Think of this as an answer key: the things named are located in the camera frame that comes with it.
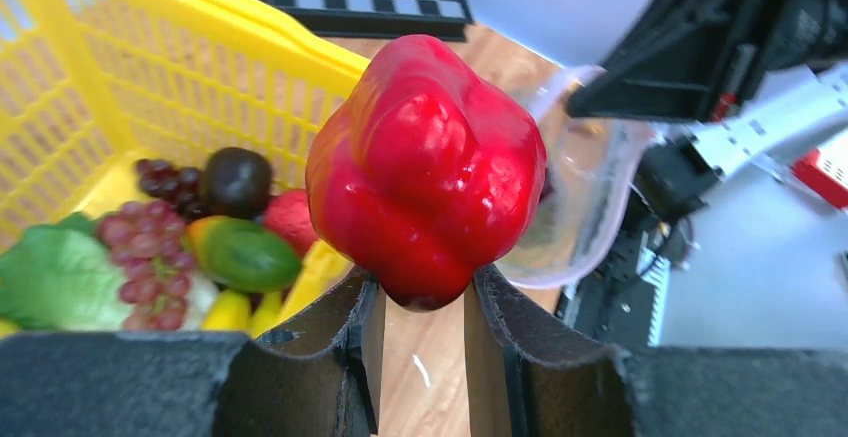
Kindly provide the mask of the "purple grape bunch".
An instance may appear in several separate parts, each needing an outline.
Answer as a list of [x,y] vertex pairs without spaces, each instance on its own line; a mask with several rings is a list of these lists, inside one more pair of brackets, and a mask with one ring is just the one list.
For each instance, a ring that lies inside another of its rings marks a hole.
[[187,226],[170,203],[128,201],[105,214],[96,237],[126,281],[119,300],[131,306],[125,330],[174,331],[189,320],[196,262],[184,245]]

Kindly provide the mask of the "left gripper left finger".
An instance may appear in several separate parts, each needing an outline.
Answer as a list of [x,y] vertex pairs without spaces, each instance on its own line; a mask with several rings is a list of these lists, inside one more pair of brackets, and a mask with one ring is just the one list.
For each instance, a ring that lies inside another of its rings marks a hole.
[[252,339],[26,332],[1,343],[5,436],[367,436],[385,297],[361,269]]

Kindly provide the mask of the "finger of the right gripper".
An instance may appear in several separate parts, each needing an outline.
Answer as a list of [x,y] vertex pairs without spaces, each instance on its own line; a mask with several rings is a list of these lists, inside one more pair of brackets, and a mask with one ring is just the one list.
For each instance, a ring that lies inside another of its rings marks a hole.
[[767,0],[652,0],[606,57],[603,74],[577,90],[575,118],[706,122],[735,92],[764,46]]

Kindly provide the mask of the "clear zip top bag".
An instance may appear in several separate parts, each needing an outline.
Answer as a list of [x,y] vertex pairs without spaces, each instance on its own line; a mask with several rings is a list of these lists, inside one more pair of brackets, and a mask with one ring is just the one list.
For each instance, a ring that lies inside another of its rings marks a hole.
[[572,118],[567,100],[603,74],[565,68],[541,85],[511,91],[535,119],[547,155],[547,185],[533,223],[496,263],[512,284],[546,289],[573,284],[611,249],[643,152],[657,140],[640,121]]

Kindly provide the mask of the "red bell pepper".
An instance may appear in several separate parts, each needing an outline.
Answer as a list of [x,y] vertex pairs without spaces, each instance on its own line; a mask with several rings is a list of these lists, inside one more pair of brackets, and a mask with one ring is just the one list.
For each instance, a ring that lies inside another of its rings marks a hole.
[[398,305],[436,310],[530,226],[547,152],[528,112],[441,40],[386,44],[317,134],[317,234]]

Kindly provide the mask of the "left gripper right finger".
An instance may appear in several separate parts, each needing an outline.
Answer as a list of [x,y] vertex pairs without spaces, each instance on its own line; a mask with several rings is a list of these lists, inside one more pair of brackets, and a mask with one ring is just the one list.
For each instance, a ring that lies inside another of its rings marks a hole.
[[843,351],[621,347],[566,326],[494,266],[464,296],[475,436],[843,436]]

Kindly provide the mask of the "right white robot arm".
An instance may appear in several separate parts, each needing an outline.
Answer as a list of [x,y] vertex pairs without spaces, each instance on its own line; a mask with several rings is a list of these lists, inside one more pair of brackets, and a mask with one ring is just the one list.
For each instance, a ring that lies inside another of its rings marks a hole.
[[573,117],[694,124],[649,148],[635,224],[674,223],[754,157],[847,111],[847,0],[652,0],[567,102]]

